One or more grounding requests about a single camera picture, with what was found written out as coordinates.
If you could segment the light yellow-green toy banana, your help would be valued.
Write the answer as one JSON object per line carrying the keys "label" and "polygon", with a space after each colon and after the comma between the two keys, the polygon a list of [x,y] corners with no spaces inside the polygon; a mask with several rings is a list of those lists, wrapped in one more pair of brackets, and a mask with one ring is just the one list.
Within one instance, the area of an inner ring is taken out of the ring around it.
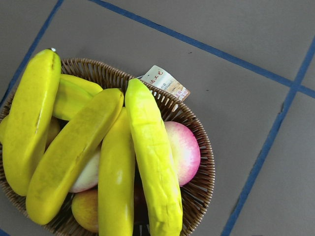
{"label": "light yellow-green toy banana", "polygon": [[178,236],[183,208],[177,171],[160,110],[139,79],[128,82],[125,106],[153,236]]}

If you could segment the small yellow toy banana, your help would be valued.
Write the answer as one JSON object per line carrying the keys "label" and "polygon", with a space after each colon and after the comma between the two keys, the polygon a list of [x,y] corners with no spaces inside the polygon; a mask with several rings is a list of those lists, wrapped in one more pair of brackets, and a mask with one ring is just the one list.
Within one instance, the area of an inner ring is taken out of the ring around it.
{"label": "small yellow toy banana", "polygon": [[103,88],[83,78],[61,74],[53,116],[71,120]]}

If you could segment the glossy yellow toy banana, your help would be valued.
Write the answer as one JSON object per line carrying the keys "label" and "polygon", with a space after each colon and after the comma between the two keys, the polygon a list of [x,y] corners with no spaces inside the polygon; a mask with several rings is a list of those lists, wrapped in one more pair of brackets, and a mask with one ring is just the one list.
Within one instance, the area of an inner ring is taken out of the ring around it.
{"label": "glossy yellow toy banana", "polygon": [[122,108],[101,146],[98,224],[101,236],[130,236],[134,224],[135,152]]}

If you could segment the pink white toy peach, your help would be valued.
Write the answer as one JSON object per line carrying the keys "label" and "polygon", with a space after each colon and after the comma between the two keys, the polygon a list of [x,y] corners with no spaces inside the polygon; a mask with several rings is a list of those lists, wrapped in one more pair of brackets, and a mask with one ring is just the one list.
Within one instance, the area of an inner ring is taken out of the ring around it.
{"label": "pink white toy peach", "polygon": [[171,144],[179,185],[184,186],[194,178],[201,162],[198,141],[193,132],[181,123],[166,121],[164,125]]}

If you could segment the pale pink toy apple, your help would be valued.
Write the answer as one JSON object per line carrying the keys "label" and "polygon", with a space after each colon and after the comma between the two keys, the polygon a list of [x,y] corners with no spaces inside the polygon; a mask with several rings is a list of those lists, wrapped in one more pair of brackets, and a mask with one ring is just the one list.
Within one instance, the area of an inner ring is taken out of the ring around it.
{"label": "pale pink toy apple", "polygon": [[70,193],[79,193],[93,188],[98,184],[98,169],[100,159],[100,146],[93,152],[90,160],[70,189]]}

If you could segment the paper tag on basket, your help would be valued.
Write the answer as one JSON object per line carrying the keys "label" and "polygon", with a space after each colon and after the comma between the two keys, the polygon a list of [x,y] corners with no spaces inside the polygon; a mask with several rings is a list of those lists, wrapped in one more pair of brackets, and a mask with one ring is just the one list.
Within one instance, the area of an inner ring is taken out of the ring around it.
{"label": "paper tag on basket", "polygon": [[153,65],[140,79],[184,101],[190,91],[163,68]]}

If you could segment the orange yellow toy mango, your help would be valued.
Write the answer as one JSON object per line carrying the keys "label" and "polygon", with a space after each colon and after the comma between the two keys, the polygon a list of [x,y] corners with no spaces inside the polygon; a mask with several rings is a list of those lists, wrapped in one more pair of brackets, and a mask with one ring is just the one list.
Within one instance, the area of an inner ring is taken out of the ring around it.
{"label": "orange yellow toy mango", "polygon": [[90,189],[76,193],[71,204],[72,214],[84,229],[98,233],[98,191]]}

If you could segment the long yellow toy banana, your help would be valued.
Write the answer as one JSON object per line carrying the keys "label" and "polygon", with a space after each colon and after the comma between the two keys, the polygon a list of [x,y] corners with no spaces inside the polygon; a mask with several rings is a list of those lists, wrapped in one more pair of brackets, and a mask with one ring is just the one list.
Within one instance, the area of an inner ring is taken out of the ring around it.
{"label": "long yellow toy banana", "polygon": [[61,76],[55,48],[37,53],[27,64],[14,94],[4,133],[2,161],[13,191],[26,196],[43,156]]}

